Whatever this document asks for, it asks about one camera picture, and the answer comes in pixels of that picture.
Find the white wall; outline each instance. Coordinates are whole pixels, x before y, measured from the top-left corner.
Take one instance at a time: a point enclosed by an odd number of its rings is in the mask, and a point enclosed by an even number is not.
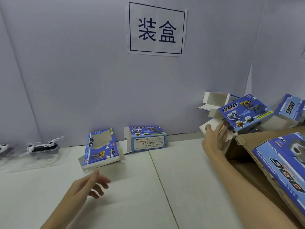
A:
[[[41,140],[0,11],[0,144]]]
[[[305,99],[305,0],[267,0],[252,60],[253,95]]]
[[[126,53],[128,1],[187,8],[182,57]],[[0,0],[41,134],[159,124],[199,131],[204,92],[242,96],[265,0]]]

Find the open box flap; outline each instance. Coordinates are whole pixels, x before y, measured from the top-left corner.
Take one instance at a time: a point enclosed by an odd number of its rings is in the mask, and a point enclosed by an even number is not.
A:
[[[294,202],[287,196],[284,190],[280,187],[280,185],[276,182],[273,176],[265,169],[264,165],[260,162],[260,160],[253,154],[252,150],[258,145],[264,143],[267,140],[277,138],[279,136],[284,136],[287,134],[300,132],[305,135],[305,127],[295,127],[295,128],[287,128],[277,131],[265,131],[265,132],[256,132],[250,134],[242,134],[234,136],[234,139],[231,141],[227,152],[226,158],[228,161],[258,190],[260,190],[266,197],[268,197],[274,204],[276,204],[295,224],[300,227],[299,222],[303,224],[305,227],[305,216],[301,213],[299,208],[294,204]],[[259,167],[267,180],[268,184],[264,180],[264,176],[258,176],[258,171],[253,171],[255,166],[253,166],[253,161],[256,163],[256,167]],[[280,198],[274,195],[274,191],[270,189],[272,186]]]

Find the sign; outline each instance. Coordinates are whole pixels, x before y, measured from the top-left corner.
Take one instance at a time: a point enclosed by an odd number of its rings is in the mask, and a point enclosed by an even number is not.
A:
[[[127,52],[181,56],[187,10],[173,10],[129,2],[126,7]]]

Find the hand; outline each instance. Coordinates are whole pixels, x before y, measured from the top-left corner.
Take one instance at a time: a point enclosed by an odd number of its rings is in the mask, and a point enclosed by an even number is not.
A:
[[[110,183],[110,180],[106,176],[99,174],[98,170],[74,181],[51,216],[40,229],[66,228],[84,206],[88,196],[98,199],[104,195],[104,192],[98,184],[108,189],[108,183]]]
[[[211,153],[218,153],[219,155],[224,156],[222,153],[225,140],[227,138],[227,126],[224,126],[224,121],[217,125],[215,131],[212,131],[211,125],[206,126],[206,133],[204,140],[202,141],[202,148],[207,154],[208,157]]]

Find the right hand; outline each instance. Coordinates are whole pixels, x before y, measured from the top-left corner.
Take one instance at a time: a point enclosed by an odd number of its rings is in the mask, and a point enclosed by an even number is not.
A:
[[[209,156],[210,153],[217,153],[222,151],[225,140],[227,138],[228,130],[227,126],[224,126],[224,121],[217,125],[215,131],[212,131],[211,125],[206,126],[206,133],[204,140],[202,141],[202,148],[205,153]]]

